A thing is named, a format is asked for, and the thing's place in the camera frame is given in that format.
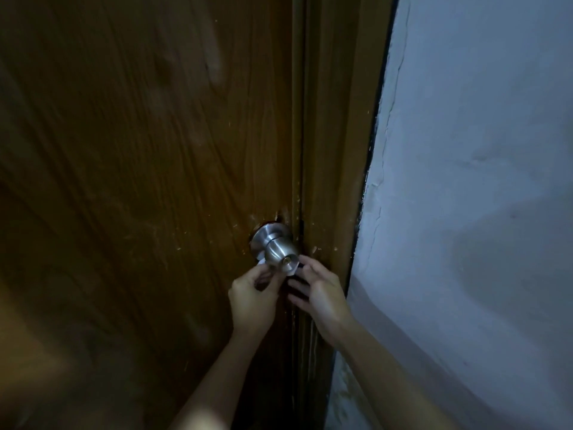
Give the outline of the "person's left hand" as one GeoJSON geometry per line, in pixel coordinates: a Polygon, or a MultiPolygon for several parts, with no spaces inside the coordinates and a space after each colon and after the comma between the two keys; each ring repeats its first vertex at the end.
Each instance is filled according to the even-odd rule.
{"type": "Polygon", "coordinates": [[[260,343],[275,320],[278,294],[249,288],[244,283],[244,274],[233,281],[228,292],[233,337],[260,343]]]}

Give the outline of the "person's right hand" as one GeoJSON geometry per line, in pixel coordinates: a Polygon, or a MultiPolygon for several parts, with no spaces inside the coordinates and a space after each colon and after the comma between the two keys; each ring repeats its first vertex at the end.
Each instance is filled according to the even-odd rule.
{"type": "Polygon", "coordinates": [[[310,315],[326,342],[341,351],[355,318],[339,277],[316,259],[300,255],[299,260],[295,278],[287,281],[295,291],[288,294],[288,300],[310,315]]]}

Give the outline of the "person's right forearm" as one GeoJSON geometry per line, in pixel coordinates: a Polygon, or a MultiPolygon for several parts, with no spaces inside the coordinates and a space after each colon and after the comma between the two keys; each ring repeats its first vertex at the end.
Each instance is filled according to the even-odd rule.
{"type": "Polygon", "coordinates": [[[336,324],[333,339],[384,430],[458,429],[354,317],[336,324]]]}

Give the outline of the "person's left forearm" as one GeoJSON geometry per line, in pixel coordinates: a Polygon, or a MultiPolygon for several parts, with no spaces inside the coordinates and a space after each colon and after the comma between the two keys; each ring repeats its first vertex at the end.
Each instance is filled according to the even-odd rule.
{"type": "Polygon", "coordinates": [[[234,331],[168,430],[231,430],[248,368],[268,330],[234,331]]]}

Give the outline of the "silver round door knob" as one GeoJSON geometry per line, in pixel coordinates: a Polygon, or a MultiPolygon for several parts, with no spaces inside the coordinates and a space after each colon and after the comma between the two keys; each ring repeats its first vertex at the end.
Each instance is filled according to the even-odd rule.
{"type": "Polygon", "coordinates": [[[293,234],[280,222],[260,226],[250,238],[249,249],[259,264],[266,264],[287,276],[295,275],[300,263],[300,251],[293,234]]]}

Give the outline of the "brown wooden door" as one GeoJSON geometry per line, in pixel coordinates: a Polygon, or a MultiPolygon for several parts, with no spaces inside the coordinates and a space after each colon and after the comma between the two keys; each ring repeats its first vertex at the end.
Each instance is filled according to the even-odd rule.
{"type": "Polygon", "coordinates": [[[303,0],[0,0],[0,430],[164,430],[298,218],[303,0]]]}

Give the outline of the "brown wooden door frame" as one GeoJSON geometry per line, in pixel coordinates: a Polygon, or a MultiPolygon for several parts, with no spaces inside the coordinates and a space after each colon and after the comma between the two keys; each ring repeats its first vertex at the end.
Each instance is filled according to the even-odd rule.
{"type": "Polygon", "coordinates": [[[389,35],[399,0],[303,0],[298,241],[338,275],[354,260],[389,35]]]}

